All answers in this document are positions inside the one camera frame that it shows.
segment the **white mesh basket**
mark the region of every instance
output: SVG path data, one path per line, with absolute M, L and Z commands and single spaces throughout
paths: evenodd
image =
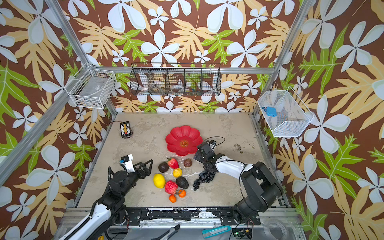
M 77 107 L 104 109 L 117 82 L 115 73 L 93 68 L 85 71 L 75 78 L 78 82 L 68 94 Z
M 276 117 L 268 116 L 262 109 L 274 137 L 299 137 L 314 117 L 301 98 L 295 92 L 294 94 L 297 96 L 297 101 L 286 90 L 267 91 L 257 100 L 261 109 L 267 107 L 276 109 Z M 299 106 L 299 101 L 308 110 L 307 113 Z

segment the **small orange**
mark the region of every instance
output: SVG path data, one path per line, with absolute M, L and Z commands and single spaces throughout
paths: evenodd
M 186 194 L 185 190 L 179 190 L 178 192 L 179 197 L 185 197 Z
M 170 196 L 169 196 L 169 200 L 170 200 L 172 203 L 176 202 L 176 197 L 175 197 L 175 195 L 170 195 Z

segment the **roll of tape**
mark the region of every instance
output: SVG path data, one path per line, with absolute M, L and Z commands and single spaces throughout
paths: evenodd
M 272 232 L 271 232 L 271 228 L 278 228 L 280 229 L 281 233 L 282 233 L 282 236 L 281 238 L 276 238 Z M 285 226 L 285 224 L 278 220 L 278 219 L 270 219 L 270 220 L 267 220 L 265 222 L 265 224 L 263 224 L 263 229 L 264 229 L 264 233 L 265 235 L 271 239 L 271 240 L 285 240 L 287 239 L 288 235 L 289 235 L 289 232 L 288 232 L 288 229 L 287 227 Z

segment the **small yellow fruit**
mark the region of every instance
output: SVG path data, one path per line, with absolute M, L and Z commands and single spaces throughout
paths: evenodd
M 174 177 L 180 177 L 181 175 L 182 175 L 182 172 L 181 172 L 180 168 L 176 168 L 173 170 L 173 176 Z
M 153 176 L 153 183 L 156 187 L 163 188 L 166 184 L 166 179 L 160 173 L 156 173 L 155 176 Z

